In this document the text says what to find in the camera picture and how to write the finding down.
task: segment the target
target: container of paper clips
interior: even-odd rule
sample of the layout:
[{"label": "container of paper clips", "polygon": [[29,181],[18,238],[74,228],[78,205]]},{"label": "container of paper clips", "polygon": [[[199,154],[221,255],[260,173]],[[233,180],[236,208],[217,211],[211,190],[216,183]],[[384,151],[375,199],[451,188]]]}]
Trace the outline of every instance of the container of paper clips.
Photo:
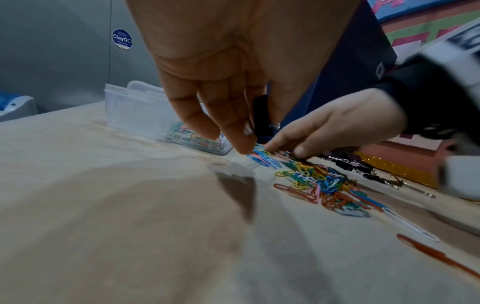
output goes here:
[{"label": "container of paper clips", "polygon": [[209,140],[190,130],[177,116],[162,88],[132,81],[126,88],[105,85],[105,114],[108,125],[181,144],[196,150],[225,155],[232,144],[221,134]]}]

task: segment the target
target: round blue sticker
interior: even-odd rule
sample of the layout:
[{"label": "round blue sticker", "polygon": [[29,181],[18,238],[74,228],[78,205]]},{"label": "round blue sticker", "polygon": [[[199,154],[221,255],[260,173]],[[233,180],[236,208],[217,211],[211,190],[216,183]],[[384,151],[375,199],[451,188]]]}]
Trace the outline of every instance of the round blue sticker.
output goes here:
[{"label": "round blue sticker", "polygon": [[124,30],[113,31],[113,33],[111,34],[111,38],[113,39],[113,43],[115,43],[117,47],[123,50],[129,50],[134,44],[134,41],[132,40],[130,34]]}]

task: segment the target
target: sleeve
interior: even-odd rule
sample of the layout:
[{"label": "sleeve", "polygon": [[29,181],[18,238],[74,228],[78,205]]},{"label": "sleeve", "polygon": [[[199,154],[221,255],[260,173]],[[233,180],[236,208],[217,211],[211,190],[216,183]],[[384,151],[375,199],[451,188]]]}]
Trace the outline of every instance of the sleeve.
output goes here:
[{"label": "sleeve", "polygon": [[480,142],[480,112],[474,101],[441,65],[426,57],[414,56],[375,87],[404,110],[405,134],[447,139],[462,131]]}]

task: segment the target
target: white and blue device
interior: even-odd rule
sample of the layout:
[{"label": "white and blue device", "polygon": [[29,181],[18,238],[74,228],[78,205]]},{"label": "white and blue device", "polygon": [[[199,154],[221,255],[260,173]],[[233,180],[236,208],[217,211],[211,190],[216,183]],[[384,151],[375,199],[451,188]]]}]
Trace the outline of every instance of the white and blue device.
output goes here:
[{"label": "white and blue device", "polygon": [[0,122],[38,114],[30,96],[0,91]]}]

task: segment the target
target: table surface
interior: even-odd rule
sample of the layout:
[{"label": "table surface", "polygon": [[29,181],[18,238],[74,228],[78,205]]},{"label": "table surface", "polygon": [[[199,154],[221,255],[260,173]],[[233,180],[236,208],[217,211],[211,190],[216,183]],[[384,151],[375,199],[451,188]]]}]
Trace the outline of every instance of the table surface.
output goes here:
[{"label": "table surface", "polygon": [[112,129],[103,103],[0,131],[0,303],[479,303],[479,281],[396,237],[480,272],[475,203],[352,176],[434,243],[275,190],[235,151]]}]

